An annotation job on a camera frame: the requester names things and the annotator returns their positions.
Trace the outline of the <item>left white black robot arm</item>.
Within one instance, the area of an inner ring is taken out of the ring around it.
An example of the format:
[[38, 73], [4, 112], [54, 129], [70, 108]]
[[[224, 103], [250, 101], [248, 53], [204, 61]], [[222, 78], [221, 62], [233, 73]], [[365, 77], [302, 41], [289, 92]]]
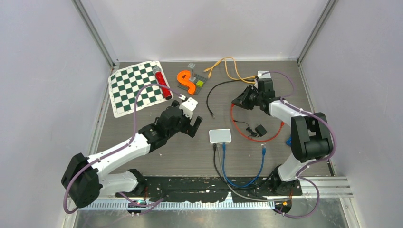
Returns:
[[142, 196], [146, 184], [137, 171], [111, 172], [161, 148], [179, 132], [194, 137], [202, 122], [198, 116], [194, 125], [190, 124], [196, 106], [196, 102], [191, 100], [180, 105], [173, 104], [128, 140], [91, 156], [86, 157], [82, 153], [74, 155], [61, 179], [66, 190], [63, 198], [66, 212], [71, 212], [67, 208], [67, 198], [71, 198], [77, 208], [84, 208], [101, 195], [130, 192], [135, 197]]

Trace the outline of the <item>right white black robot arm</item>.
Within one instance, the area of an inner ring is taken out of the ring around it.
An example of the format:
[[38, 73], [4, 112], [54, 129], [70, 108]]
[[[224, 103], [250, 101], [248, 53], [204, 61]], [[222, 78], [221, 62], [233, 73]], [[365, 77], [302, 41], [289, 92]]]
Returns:
[[275, 95], [270, 78], [257, 79], [248, 86], [232, 106], [246, 110], [259, 107], [269, 116], [280, 119], [291, 129], [291, 155], [270, 175], [269, 186], [278, 195], [285, 194], [309, 165], [322, 161], [335, 151], [334, 133], [323, 113], [312, 113], [291, 105]]

